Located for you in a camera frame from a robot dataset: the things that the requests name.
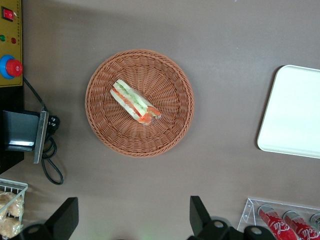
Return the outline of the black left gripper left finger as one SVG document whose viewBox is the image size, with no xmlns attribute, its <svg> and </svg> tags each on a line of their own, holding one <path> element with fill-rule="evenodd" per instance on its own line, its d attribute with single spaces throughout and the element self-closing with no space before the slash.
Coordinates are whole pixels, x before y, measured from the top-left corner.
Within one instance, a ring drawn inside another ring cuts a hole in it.
<svg viewBox="0 0 320 240">
<path fill-rule="evenodd" d="M 26 227 L 14 240 L 69 240 L 79 224 L 79 201 L 67 198 L 43 224 Z"/>
</svg>

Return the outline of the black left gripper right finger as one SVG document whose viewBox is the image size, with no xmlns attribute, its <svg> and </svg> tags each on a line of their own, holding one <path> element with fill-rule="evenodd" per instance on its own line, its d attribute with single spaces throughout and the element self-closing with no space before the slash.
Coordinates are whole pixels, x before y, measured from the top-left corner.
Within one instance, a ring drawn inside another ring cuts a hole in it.
<svg viewBox="0 0 320 240">
<path fill-rule="evenodd" d="M 191 196 L 189 201 L 189 222 L 193 235 L 189 240 L 241 240 L 231 223 L 223 217 L 210 216 L 199 196 Z"/>
</svg>

